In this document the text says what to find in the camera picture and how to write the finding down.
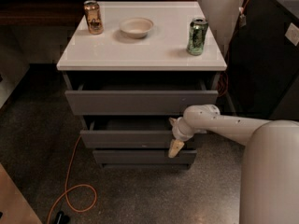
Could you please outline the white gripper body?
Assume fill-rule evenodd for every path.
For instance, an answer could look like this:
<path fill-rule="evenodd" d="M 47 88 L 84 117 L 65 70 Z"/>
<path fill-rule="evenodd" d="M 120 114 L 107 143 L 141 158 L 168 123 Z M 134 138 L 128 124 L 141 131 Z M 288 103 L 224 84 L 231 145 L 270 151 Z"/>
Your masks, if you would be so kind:
<path fill-rule="evenodd" d="M 173 136 L 180 141 L 188 141 L 193 138 L 195 131 L 188 125 L 183 117 L 177 118 L 178 123 L 176 126 L 172 127 Z"/>

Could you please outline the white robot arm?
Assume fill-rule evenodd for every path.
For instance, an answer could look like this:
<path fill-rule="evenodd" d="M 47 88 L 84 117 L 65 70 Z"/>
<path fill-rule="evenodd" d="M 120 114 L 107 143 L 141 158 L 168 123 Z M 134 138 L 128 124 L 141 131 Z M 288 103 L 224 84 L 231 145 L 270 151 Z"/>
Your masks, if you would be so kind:
<path fill-rule="evenodd" d="M 299 122 L 224 116 L 214 105 L 192 105 L 169 121 L 170 158 L 201 131 L 245 147 L 239 224 L 299 224 Z"/>

